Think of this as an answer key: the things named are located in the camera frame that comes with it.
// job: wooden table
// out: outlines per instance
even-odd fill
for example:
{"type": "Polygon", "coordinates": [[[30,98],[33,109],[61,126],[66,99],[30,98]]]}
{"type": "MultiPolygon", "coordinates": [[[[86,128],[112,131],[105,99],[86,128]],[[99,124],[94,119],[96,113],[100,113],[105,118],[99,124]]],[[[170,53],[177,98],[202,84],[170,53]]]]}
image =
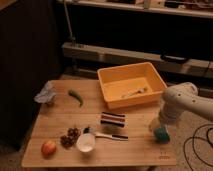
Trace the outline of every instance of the wooden table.
{"type": "Polygon", "coordinates": [[[129,136],[129,141],[115,141],[97,138],[95,150],[88,156],[76,147],[64,149],[60,136],[67,129],[77,126],[83,130],[91,126],[104,131],[100,125],[100,114],[109,111],[103,100],[97,80],[58,80],[51,81],[57,92],[53,107],[42,105],[26,148],[23,167],[110,167],[110,166],[156,166],[175,165],[176,157],[172,146],[158,144],[149,131],[150,121],[157,116],[157,102],[134,107],[114,109],[110,112],[126,115],[124,128],[117,133],[129,136]],[[68,96],[67,91],[74,89],[83,97],[84,105],[68,96]],[[41,145],[45,140],[54,140],[56,153],[45,159],[41,154],[41,145]]]}

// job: plastic bin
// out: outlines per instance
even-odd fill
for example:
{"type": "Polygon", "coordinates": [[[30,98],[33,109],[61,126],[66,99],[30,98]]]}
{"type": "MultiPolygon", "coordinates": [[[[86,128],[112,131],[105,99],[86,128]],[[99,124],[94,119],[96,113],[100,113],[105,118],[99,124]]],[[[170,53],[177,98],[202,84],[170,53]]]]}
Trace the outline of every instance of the plastic bin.
{"type": "Polygon", "coordinates": [[[98,78],[109,109],[157,101],[167,87],[150,62],[102,68],[98,78]]]}

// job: dark cabinet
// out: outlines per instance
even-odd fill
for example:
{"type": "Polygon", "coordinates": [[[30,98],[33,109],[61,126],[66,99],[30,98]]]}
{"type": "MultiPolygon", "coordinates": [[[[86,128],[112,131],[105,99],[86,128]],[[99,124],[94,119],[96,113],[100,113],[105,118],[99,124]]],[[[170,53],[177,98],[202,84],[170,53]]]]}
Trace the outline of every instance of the dark cabinet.
{"type": "Polygon", "coordinates": [[[37,114],[33,101],[61,72],[51,0],[20,0],[0,11],[0,140],[19,148],[37,114]]]}

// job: crumpled cloth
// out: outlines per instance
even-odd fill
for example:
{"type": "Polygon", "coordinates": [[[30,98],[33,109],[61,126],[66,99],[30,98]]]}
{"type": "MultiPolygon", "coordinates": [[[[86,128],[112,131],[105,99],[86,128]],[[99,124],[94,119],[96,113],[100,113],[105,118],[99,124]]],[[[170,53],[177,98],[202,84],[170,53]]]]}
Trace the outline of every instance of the crumpled cloth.
{"type": "Polygon", "coordinates": [[[53,90],[53,85],[51,82],[47,82],[44,87],[42,88],[41,92],[38,93],[35,97],[34,100],[37,103],[49,103],[53,100],[55,97],[56,92],[53,90]]]}

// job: floor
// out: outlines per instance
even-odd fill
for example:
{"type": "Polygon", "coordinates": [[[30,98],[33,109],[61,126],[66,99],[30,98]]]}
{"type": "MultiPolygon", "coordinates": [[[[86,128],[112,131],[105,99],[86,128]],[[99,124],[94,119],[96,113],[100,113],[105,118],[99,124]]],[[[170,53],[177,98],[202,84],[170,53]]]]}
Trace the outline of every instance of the floor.
{"type": "MultiPolygon", "coordinates": [[[[79,77],[73,77],[70,75],[62,75],[61,79],[84,79],[84,78],[79,78],[79,77]]],[[[179,125],[177,126],[169,126],[168,131],[171,137],[171,143],[174,146],[174,151],[177,155],[177,165],[176,166],[159,166],[155,170],[156,171],[188,171],[190,170],[189,166],[187,165],[187,162],[184,158],[184,153],[183,153],[183,144],[184,141],[193,135],[193,132],[195,129],[203,124],[212,124],[211,127],[213,127],[213,123],[209,122],[205,119],[202,119],[198,117],[195,114],[192,114],[190,112],[184,112],[181,116],[181,121],[179,125]]],[[[205,127],[201,129],[198,132],[197,136],[203,137],[206,139],[206,131],[207,129],[210,128],[205,127]]],[[[14,151],[9,147],[6,147],[4,145],[0,144],[0,171],[46,171],[46,170],[53,170],[53,171],[81,171],[81,170],[101,170],[101,171],[145,171],[147,170],[147,167],[127,167],[127,168],[78,168],[78,169],[68,169],[68,168],[53,168],[53,169],[48,169],[48,168],[39,168],[39,169],[24,169],[21,167],[21,160],[24,154],[24,150],[26,148],[27,142],[29,140],[29,135],[30,135],[30,130],[28,135],[26,136],[25,142],[23,143],[23,146],[20,151],[14,151]]],[[[213,140],[213,133],[210,134],[210,140],[213,140]]],[[[199,156],[204,159],[206,162],[209,164],[213,164],[213,150],[212,147],[207,144],[204,141],[201,140],[195,140],[195,148],[197,150],[197,153],[199,156]]],[[[195,156],[193,149],[192,149],[192,143],[189,141],[186,144],[186,154],[187,158],[193,168],[194,171],[210,171],[213,170],[212,167],[209,167],[205,164],[203,164],[200,160],[197,159],[195,156]]]]}

